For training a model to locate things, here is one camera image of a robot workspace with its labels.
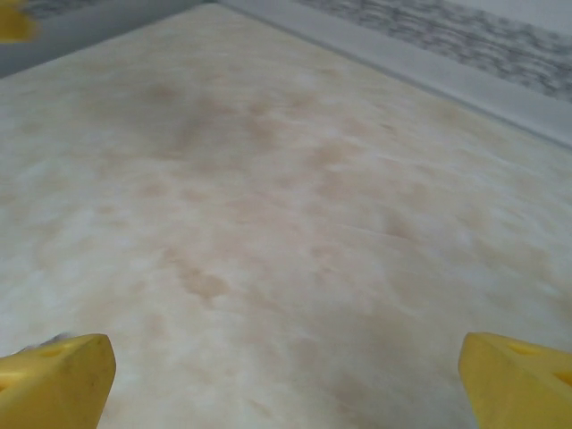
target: speckled wall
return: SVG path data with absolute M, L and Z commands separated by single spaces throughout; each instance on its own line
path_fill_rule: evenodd
M 295 2 L 572 102 L 572 36 L 567 34 L 444 0 Z
M 29 0 L 26 10 L 39 20 L 77 11 L 106 0 Z
M 222 3 L 572 146 L 572 4 L 550 0 L 545 8 L 558 7 L 535 13 L 526 0 L 512 16 L 509 0 Z

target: beige stained floor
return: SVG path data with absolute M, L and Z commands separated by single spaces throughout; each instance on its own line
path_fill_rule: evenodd
M 207 5 L 0 82 L 0 354 L 105 332 L 101 429 L 473 427 L 572 349 L 572 153 Z

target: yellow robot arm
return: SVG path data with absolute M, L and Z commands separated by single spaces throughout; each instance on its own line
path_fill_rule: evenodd
M 0 43 L 31 40 L 36 23 L 21 11 L 22 0 L 0 0 Z
M 0 428 L 96 429 L 115 377 L 105 335 L 0 358 Z
M 470 333 L 458 369 L 481 429 L 572 428 L 572 354 Z

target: stain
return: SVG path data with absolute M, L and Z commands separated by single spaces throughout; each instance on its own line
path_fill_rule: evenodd
M 388 213 L 384 213 L 383 218 L 385 223 L 383 233 L 405 240 L 414 240 L 416 238 L 413 225 L 407 221 L 402 213 L 391 210 Z
M 255 143 L 270 146 L 276 134 L 276 124 L 259 117 L 249 116 L 244 124 Z
M 359 119 L 349 117 L 344 118 L 341 122 L 341 131 L 351 137 L 360 137 L 365 139 L 371 135 L 371 127 Z
M 365 168 L 353 168 L 353 165 L 350 168 L 342 172 L 323 171 L 322 179 L 316 187 L 317 194 L 326 200 L 351 206 L 356 198 L 371 198 L 372 201 L 379 201 L 390 190 L 393 191 L 393 189 L 380 186 L 383 178 L 378 172 L 368 171 Z
M 471 231 L 485 232 L 487 226 L 491 224 L 490 215 L 487 210 L 475 204 L 468 204 L 457 215 L 461 224 Z
M 273 104 L 268 98 L 258 98 L 248 106 L 248 112 L 255 116 L 262 116 L 270 112 Z
M 310 255 L 325 271 L 337 265 L 336 263 L 341 259 L 341 253 L 342 250 L 339 247 L 328 244 L 316 245 L 310 250 Z
M 270 408 L 256 400 L 248 400 L 248 404 L 250 404 L 250 406 L 261 416 L 266 418 L 271 418 L 273 416 L 273 412 Z
M 320 356 L 320 348 L 316 341 L 309 338 L 296 340 L 291 346 L 293 356 L 296 358 L 298 367 L 312 370 L 323 362 Z
M 259 289 L 250 289 L 245 293 L 244 299 L 253 307 L 264 310 L 272 310 L 276 313 L 282 311 L 277 300 L 272 299 Z
M 393 125 L 390 125 L 388 123 L 382 123 L 382 128 L 387 131 L 388 134 L 390 134 L 393 137 L 397 136 L 397 130 Z
M 375 422 L 373 418 L 363 416 L 347 407 L 338 406 L 338 412 L 344 416 L 348 422 L 348 427 L 354 429 L 383 429 L 385 426 Z
M 237 121 L 237 112 L 230 105 L 208 95 L 198 97 L 193 111 L 175 132 L 174 144 L 167 150 L 180 159 L 181 152 L 189 155 L 189 151 L 201 150 L 210 154 L 223 149 L 221 145 L 229 140 L 226 134 L 232 135 L 228 129 L 235 127 Z M 207 135 L 210 137 L 208 146 L 200 146 L 199 143 L 205 141 Z
M 141 188 L 138 194 L 143 198 L 157 198 L 169 192 L 169 188 L 164 183 L 148 183 Z
M 339 70 L 333 69 L 331 67 L 323 67 L 317 70 L 317 72 L 326 78 L 337 78 L 341 76 L 341 72 Z
M 178 96 L 179 91 L 162 83 L 154 83 L 145 92 L 145 99 L 153 103 L 172 103 Z
M 199 190 L 195 190 L 192 188 L 186 188 L 182 191 L 181 196 L 183 199 L 189 202 L 198 202 L 206 199 L 206 194 Z
M 11 192 L 6 189 L 0 189 L 0 206 L 6 207 L 7 205 L 11 204 L 12 202 L 16 202 L 18 200 L 18 195 L 14 192 Z
M 175 268 L 183 289 L 188 293 L 210 301 L 230 292 L 231 288 L 225 280 L 190 265 L 175 249 L 168 248 L 164 257 Z
M 162 315 L 146 315 L 143 318 L 145 334 L 148 338 L 164 338 L 168 335 L 167 322 Z
M 551 279 L 550 256 L 544 248 L 510 236 L 501 244 L 483 237 L 476 237 L 473 243 L 479 259 L 488 267 L 507 266 L 538 280 Z
M 187 292 L 199 295 L 203 299 L 213 299 L 224 295 L 230 288 L 223 279 L 212 274 L 205 274 L 198 269 L 192 269 L 185 275 L 184 288 Z
M 401 202 L 409 209 L 424 213 L 434 205 L 435 189 L 423 183 L 413 183 L 400 193 Z
M 21 131 L 26 135 L 39 134 L 44 128 L 44 124 L 37 121 L 26 121 L 21 126 Z
M 501 311 L 514 313 L 517 308 L 518 301 L 514 299 L 511 294 L 503 292 L 502 290 L 485 292 L 484 295 L 493 306 L 499 308 Z
M 139 281 L 133 284 L 133 294 L 142 295 L 147 292 L 147 284 L 145 282 Z
M 572 322 L 572 293 L 565 292 L 558 297 L 551 297 L 551 303 L 563 319 Z
M 73 246 L 76 255 L 91 252 L 96 248 L 98 248 L 97 238 L 90 236 L 79 239 Z
M 348 372 L 337 374 L 330 392 L 333 397 L 346 407 L 354 408 L 368 397 L 369 387 Z
M 300 93 L 292 97 L 290 101 L 290 109 L 301 113 L 300 111 L 306 111 L 311 107 L 316 101 L 316 96 L 308 93 Z
M 323 169 L 331 165 L 349 163 L 352 156 L 363 152 L 363 148 L 343 139 L 327 139 L 310 155 L 308 163 L 312 168 Z
M 114 215 L 116 212 L 117 212 L 117 209 L 115 208 L 115 206 L 111 206 L 111 205 L 101 206 L 97 209 L 97 213 L 99 215 L 103 215 L 103 216 Z
M 387 286 L 392 291 L 392 297 L 388 297 L 388 300 L 407 314 L 423 314 L 431 306 L 445 308 L 449 301 L 443 296 L 446 285 L 439 284 L 438 279 L 428 277 L 425 273 L 391 270 L 386 278 Z
M 116 395 L 110 394 L 105 403 L 103 413 L 101 415 L 101 423 L 111 424 L 113 421 L 121 417 L 125 404 L 115 397 Z
M 440 100 L 434 97 L 424 98 L 420 102 L 424 115 L 449 134 L 464 131 L 483 142 L 491 142 L 489 148 L 504 147 L 507 140 L 494 130 L 494 125 L 484 121 L 481 114 L 467 111 L 462 106 L 449 100 Z

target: gray wall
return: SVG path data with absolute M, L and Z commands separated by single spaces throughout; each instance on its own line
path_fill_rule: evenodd
M 572 0 L 221 3 L 572 147 Z
M 201 0 L 29 0 L 38 39 L 0 45 L 0 77 L 182 12 Z
M 511 20 L 572 35 L 570 0 L 452 0 Z

